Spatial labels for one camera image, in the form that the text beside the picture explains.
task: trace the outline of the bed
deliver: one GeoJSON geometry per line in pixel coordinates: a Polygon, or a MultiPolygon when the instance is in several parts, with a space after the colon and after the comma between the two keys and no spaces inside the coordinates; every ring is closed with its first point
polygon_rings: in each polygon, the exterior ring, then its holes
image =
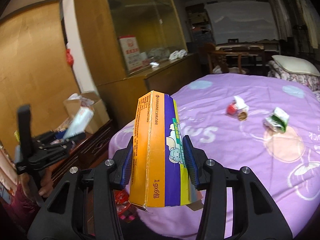
{"type": "MultiPolygon", "coordinates": [[[[320,202],[320,105],[312,91],[297,82],[229,73],[207,75],[172,97],[177,102],[182,135],[188,134],[195,147],[225,167],[252,168],[296,236],[320,202]],[[234,95],[240,95],[250,107],[244,122],[226,115],[234,95]],[[262,124],[276,106],[290,115],[284,134],[262,124]]],[[[127,146],[133,125],[130,122],[111,139],[110,157],[127,146]]],[[[227,196],[225,237],[231,236],[232,230],[231,190],[227,196]]],[[[202,210],[178,206],[148,211],[138,213],[156,233],[196,238],[202,210]]]]}

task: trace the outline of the wooden cabinet door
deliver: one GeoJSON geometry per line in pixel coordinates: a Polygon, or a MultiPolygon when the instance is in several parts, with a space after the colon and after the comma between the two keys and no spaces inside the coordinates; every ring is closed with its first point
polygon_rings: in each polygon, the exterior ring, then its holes
{"type": "Polygon", "coordinates": [[[32,134],[57,128],[68,116],[63,100],[78,93],[66,61],[59,2],[17,12],[0,22],[0,139],[10,156],[16,111],[31,105],[32,134]]]}
{"type": "Polygon", "coordinates": [[[149,89],[172,95],[190,82],[202,77],[197,54],[188,55],[182,61],[146,79],[149,89]]]}

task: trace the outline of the cushion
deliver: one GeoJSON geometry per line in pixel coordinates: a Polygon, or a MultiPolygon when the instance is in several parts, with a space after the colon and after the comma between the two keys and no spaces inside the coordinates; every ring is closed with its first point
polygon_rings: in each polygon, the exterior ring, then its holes
{"type": "Polygon", "coordinates": [[[273,55],[272,57],[280,67],[289,73],[320,76],[317,68],[305,59],[282,55],[273,55]]]}

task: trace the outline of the wooden chair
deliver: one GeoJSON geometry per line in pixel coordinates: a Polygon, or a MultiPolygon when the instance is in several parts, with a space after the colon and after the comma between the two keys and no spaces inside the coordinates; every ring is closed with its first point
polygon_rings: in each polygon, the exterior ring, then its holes
{"type": "Polygon", "coordinates": [[[205,43],[204,51],[207,53],[210,74],[212,74],[213,71],[212,61],[220,66],[222,73],[229,73],[226,56],[238,56],[239,74],[242,74],[243,71],[241,67],[241,56],[249,55],[248,52],[229,52],[216,50],[216,45],[214,45],[213,43],[205,43]]]}

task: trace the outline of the red fabric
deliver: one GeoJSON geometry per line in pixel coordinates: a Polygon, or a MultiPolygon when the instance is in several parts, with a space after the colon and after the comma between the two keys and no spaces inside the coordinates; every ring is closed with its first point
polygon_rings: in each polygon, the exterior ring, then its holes
{"type": "Polygon", "coordinates": [[[69,66],[72,67],[74,63],[74,59],[73,59],[73,56],[71,55],[71,49],[67,49],[66,54],[67,54],[67,62],[69,66]]]}
{"type": "Polygon", "coordinates": [[[4,209],[12,221],[28,231],[40,208],[24,195],[19,184],[11,204],[5,204],[4,209]]]}

